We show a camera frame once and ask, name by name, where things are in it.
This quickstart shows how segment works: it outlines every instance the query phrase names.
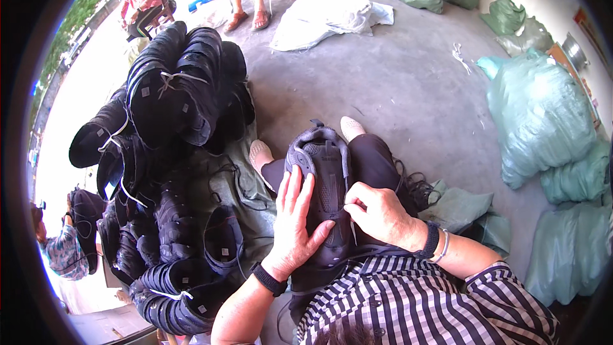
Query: brown sandal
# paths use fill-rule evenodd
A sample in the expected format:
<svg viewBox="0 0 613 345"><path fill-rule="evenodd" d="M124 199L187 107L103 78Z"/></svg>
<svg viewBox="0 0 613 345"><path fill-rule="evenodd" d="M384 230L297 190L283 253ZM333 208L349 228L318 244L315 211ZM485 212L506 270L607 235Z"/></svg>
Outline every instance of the brown sandal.
<svg viewBox="0 0 613 345"><path fill-rule="evenodd" d="M247 19L248 17L249 15L247 12L243 12L242 14L232 14L232 19L230 19L228 24L226 24L226 27L224 27L224 32L234 31L243 22L243 20Z"/></svg>
<svg viewBox="0 0 613 345"><path fill-rule="evenodd" d="M262 20L266 20L266 22L261 25L260 27L251 27L252 31L259 31L259 30L263 30L264 28L268 27L270 24L270 15L268 14L268 12L266 11L258 11L256 12L256 16L254 16L253 18L253 24L255 23L259 23Z"/></svg>

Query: silver bracelet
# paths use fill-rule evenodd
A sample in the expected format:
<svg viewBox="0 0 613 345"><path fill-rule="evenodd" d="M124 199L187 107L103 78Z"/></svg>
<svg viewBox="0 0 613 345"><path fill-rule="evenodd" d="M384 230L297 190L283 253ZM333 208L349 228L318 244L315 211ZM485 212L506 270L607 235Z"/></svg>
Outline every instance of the silver bracelet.
<svg viewBox="0 0 613 345"><path fill-rule="evenodd" d="M447 229L443 229L443 233L445 234L445 246L443 247L443 251L441 252L441 254L438 256L436 260L434 261L426 260L430 264L436 264L437 262L441 260L441 258L445 257L445 255L447 254L447 248L449 247L449 232L447 232Z"/></svg>

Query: left hand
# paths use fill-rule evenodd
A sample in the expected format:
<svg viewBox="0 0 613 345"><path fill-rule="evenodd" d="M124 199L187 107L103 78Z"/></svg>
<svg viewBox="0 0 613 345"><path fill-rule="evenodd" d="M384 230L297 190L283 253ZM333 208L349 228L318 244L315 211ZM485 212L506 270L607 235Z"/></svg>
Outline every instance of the left hand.
<svg viewBox="0 0 613 345"><path fill-rule="evenodd" d="M334 226L332 220L319 224L311 237L307 231L307 213L315 178L306 176L302 191L302 172L297 165L292 173L285 172L276 198L275 242L272 250L262 261L262 267L279 282L304 264L326 240Z"/></svg>

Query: hand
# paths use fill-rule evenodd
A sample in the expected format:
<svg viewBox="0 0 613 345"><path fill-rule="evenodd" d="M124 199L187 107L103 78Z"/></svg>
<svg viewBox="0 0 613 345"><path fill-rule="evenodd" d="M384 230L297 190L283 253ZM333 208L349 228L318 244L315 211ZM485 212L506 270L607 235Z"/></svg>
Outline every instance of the hand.
<svg viewBox="0 0 613 345"><path fill-rule="evenodd" d="M345 196L344 210L364 233L377 240L411 252L422 249L425 244L415 234L420 221L406 213L391 189L371 188L357 182Z"/></svg>
<svg viewBox="0 0 613 345"><path fill-rule="evenodd" d="M276 198L275 243L262 261L262 267L279 282L304 264L326 240L335 222L327 220L319 224L311 237L307 231L307 213L315 178L306 176L302 191L302 172L297 165L291 176L285 172Z"/></svg>

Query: blue cloth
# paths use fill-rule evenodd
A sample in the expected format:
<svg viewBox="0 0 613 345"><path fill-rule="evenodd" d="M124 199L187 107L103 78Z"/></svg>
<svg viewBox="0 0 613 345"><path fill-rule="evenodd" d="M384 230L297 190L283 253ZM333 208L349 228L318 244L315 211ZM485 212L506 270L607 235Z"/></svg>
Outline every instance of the blue cloth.
<svg viewBox="0 0 613 345"><path fill-rule="evenodd" d="M58 237L39 243L41 252L49 259L49 267L58 276L81 280L89 274L87 257L77 239L77 230L65 225Z"/></svg>

